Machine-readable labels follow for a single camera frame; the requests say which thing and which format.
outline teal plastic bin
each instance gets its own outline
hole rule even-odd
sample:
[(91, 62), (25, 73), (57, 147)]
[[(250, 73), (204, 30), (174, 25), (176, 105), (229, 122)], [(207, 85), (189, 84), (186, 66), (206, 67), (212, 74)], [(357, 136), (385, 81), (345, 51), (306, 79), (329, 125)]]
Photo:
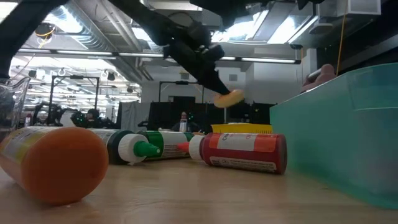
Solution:
[(398, 208), (398, 63), (348, 72), (271, 108), (288, 169)]

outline bottle label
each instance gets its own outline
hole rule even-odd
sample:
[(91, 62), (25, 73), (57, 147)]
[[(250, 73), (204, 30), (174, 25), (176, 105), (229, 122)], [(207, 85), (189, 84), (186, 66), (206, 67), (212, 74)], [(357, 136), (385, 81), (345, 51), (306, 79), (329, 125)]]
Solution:
[(276, 134), (213, 134), (209, 146), (213, 149), (274, 152), (276, 139)]
[(163, 154), (162, 158), (178, 158), (187, 157), (188, 153), (179, 151), (177, 145), (187, 142), (187, 136), (184, 133), (161, 132), (163, 137)]
[(111, 138), (112, 134), (114, 134), (116, 129), (89, 129), (90, 131), (94, 132), (98, 137), (102, 139), (102, 141), (105, 143), (105, 146), (108, 145), (108, 141)]
[(231, 159), (225, 157), (211, 156), (210, 161), (214, 166), (235, 169), (256, 170), (263, 172), (275, 172), (276, 164), (273, 162), (252, 161), (246, 159)]
[(18, 129), (8, 135), (0, 145), (0, 153), (8, 159), (20, 164), (26, 152), (40, 138), (57, 128), (28, 127)]

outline red bottle cap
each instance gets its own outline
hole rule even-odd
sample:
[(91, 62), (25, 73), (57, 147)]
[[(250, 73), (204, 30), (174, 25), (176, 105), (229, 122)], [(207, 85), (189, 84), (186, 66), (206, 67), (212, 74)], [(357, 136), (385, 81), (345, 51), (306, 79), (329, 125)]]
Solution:
[(189, 152), (189, 142), (178, 144), (177, 149), (183, 152)]

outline desk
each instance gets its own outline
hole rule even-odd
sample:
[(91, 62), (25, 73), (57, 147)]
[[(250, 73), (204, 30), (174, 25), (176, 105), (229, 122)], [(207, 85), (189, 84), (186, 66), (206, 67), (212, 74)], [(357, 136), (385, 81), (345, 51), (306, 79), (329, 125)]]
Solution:
[(396, 224), (398, 211), (356, 201), (291, 172), (208, 167), (191, 159), (110, 166), (81, 202), (47, 207), (0, 169), (0, 223)]

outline red and white bottle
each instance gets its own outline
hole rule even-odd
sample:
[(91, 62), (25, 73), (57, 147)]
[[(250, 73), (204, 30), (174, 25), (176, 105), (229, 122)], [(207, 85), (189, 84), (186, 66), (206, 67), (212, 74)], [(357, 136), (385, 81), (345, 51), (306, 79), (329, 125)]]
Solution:
[(180, 144), (192, 159), (210, 166), (284, 174), (287, 166), (283, 134), (217, 134), (195, 136)]

